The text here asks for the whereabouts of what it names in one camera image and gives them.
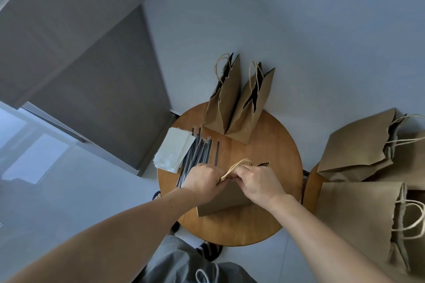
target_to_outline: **black sandal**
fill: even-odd
[[[161,194],[161,191],[157,191],[154,195],[153,195],[153,197],[152,197],[152,200],[154,200],[156,197],[158,197],[159,195]],[[180,229],[180,223],[178,222],[178,221],[176,221],[175,223],[174,223],[174,225],[173,226],[171,226],[171,232],[173,233],[173,234],[175,234],[175,233],[177,233],[177,231]]]
[[[223,245],[204,242],[201,246],[197,247],[196,250],[204,259],[213,262],[220,256]]]

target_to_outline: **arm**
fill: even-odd
[[[319,282],[392,282],[359,250],[285,194],[272,169],[243,166],[233,172],[245,195],[289,232]]]
[[[29,264],[7,283],[131,282],[170,227],[192,208],[211,201],[226,182],[224,172],[199,164],[183,188],[123,211],[71,237]]]

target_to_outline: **person's right arm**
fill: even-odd
[[[289,232],[319,282],[392,282],[359,250],[285,194],[273,170],[242,166],[232,177],[245,195]]]

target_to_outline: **stack of napkins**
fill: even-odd
[[[195,137],[191,132],[178,128],[170,128],[162,141],[162,145],[153,158],[155,167],[177,173],[184,156],[189,151]]]

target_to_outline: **person's left hand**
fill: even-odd
[[[218,195],[229,180],[220,182],[225,172],[210,164],[199,163],[187,175],[182,188],[191,190],[196,196],[196,205],[206,204]]]

